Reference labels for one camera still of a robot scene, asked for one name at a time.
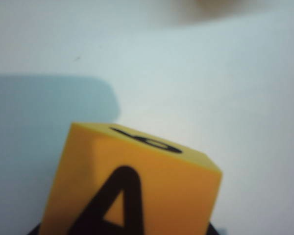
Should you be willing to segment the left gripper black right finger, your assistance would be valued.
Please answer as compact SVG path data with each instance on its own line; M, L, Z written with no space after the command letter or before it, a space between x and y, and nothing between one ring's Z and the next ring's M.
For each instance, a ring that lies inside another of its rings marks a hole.
M206 235L227 235L225 228L216 228L211 222L208 225Z

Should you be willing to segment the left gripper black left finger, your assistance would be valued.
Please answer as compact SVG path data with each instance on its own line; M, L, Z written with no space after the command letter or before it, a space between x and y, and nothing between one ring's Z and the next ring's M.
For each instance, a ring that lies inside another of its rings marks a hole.
M27 235L38 235L41 223L37 224Z

